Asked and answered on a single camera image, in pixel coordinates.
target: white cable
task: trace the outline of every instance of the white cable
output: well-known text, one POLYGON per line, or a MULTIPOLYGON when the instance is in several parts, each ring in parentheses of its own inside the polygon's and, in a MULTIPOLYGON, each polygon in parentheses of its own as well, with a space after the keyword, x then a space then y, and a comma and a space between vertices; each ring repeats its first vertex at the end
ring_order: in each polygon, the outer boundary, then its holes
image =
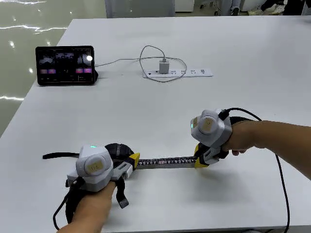
POLYGON ((171 82, 171 81, 174 81, 174 80, 177 80, 177 79, 181 79, 181 78, 186 74, 186 72, 187 72, 187 65, 186 65, 186 63, 185 63, 182 59, 175 58, 175 57, 166 57, 165 54, 164 54, 164 52, 163 52, 161 49, 159 49, 159 48, 157 48, 157 47, 154 47, 154 46, 151 46, 151 45, 146 45, 146 46, 142 49, 139 58, 120 58, 120 59, 118 59, 118 60, 116 60, 116 61, 113 61, 113 62, 95 65, 95 67, 101 67, 101 66, 110 65, 110 64, 116 63, 116 62, 118 62, 118 61, 133 61, 133 60, 139 61, 141 70, 142 70, 142 72, 144 73, 144 75, 146 76, 147 79, 150 79, 150 80, 153 80, 153 81, 156 81, 156 82, 159 82, 159 83, 168 83, 168 82, 171 82), (155 56, 155 57, 141 57, 141 56, 142 56, 142 53, 143 53, 143 51, 145 50, 146 47, 152 47, 152 48, 155 48, 155 49, 157 49, 157 50, 160 50, 160 51, 163 53, 163 57, 159 57, 159 56, 155 56), (166 59, 170 59, 170 60, 180 61, 180 62, 182 62, 182 63, 184 64, 184 66, 185 66, 185 72, 184 72, 181 76, 179 76, 179 77, 177 77, 177 78, 170 79, 170 80, 166 80, 166 81, 161 81, 161 80, 156 80, 156 79, 150 78, 150 77, 148 77, 148 75, 146 74, 145 70, 143 69, 142 64, 141 64, 141 61, 144 60, 144 59, 151 59, 151 58, 166 58, 166 59))
POLYGON ((155 82, 158 82, 158 83, 168 83, 168 82, 171 82, 171 81, 175 81, 175 80, 177 80, 177 79, 181 79, 181 78, 185 75, 185 73, 187 72, 187 65, 186 65, 186 63, 185 63, 183 60, 181 60, 181 59, 179 59, 179 58, 166 57, 167 59, 172 59, 172 60, 177 60, 177 61, 182 62, 182 63, 185 65, 185 72, 184 72, 182 75, 180 75, 179 77, 177 77, 177 78, 170 79, 170 80, 166 80, 166 81, 161 81, 161 80, 157 80, 157 79, 153 79, 153 78, 148 77, 148 75, 146 74, 146 72, 145 72, 145 70, 144 70, 144 68, 142 67, 142 64, 141 64, 141 56, 142 56, 142 53, 144 52, 145 48, 147 48, 147 47, 152 47, 152 48, 155 48, 155 49, 160 50, 160 51, 163 53, 163 56, 164 56, 164 58, 165 58, 164 52, 163 52, 161 49, 156 48, 156 47, 154 47, 154 46, 146 45, 146 46, 142 49, 142 51, 140 52, 140 56, 139 56, 139 64, 140 64, 140 67, 141 67, 142 72, 146 75, 146 78, 147 78, 147 79, 150 79, 150 80, 155 81, 155 82))

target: person's foot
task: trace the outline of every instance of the person's foot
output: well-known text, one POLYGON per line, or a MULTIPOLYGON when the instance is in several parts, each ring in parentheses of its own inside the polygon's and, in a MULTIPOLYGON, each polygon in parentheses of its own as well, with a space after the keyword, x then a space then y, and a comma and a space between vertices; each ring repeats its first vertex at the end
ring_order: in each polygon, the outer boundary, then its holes
POLYGON ((239 11, 240 9, 238 7, 234 8, 232 11, 231 11, 231 15, 232 16, 238 16, 239 15, 239 11))
POLYGON ((262 16, 263 15, 263 11, 260 7, 254 9, 254 10, 251 10, 251 11, 248 11, 248 15, 249 16, 262 16))
POLYGON ((278 16, 284 12, 285 6, 277 6, 277 8, 270 13, 271 16, 278 16))

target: tape measure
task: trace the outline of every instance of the tape measure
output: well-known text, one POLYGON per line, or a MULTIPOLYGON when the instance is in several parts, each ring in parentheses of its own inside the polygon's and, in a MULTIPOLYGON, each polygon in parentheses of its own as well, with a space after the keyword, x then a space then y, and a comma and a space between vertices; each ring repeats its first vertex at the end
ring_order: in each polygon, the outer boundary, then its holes
POLYGON ((196 158, 194 156, 160 159, 140 159, 138 161, 136 169, 194 167, 195 161, 196 158))

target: power strip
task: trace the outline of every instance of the power strip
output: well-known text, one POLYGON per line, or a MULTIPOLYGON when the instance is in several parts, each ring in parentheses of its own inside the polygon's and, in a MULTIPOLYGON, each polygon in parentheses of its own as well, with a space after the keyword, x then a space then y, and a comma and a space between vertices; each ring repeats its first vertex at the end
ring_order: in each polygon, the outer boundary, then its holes
MULTIPOLYGON (((170 69, 168 74, 159 74, 158 70, 146 70, 146 74, 149 78, 174 78, 180 77, 185 70, 182 69, 170 69)), ((187 72, 183 77, 212 77, 214 76, 210 69, 187 69, 187 72)))

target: forearm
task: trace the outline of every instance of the forearm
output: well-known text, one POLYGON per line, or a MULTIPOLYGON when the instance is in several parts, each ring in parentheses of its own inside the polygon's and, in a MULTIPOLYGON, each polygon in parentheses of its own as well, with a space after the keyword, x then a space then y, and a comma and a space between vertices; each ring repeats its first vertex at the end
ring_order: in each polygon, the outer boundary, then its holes
POLYGON ((58 233, 100 233, 109 215, 115 187, 114 182, 109 182, 105 189, 85 196, 79 202, 72 222, 58 233))
POLYGON ((98 216, 84 217, 74 220, 72 223, 61 228, 58 233, 100 233, 104 225, 105 218, 98 216))
POLYGON ((255 146, 267 148, 311 179, 311 127, 258 122, 255 146))

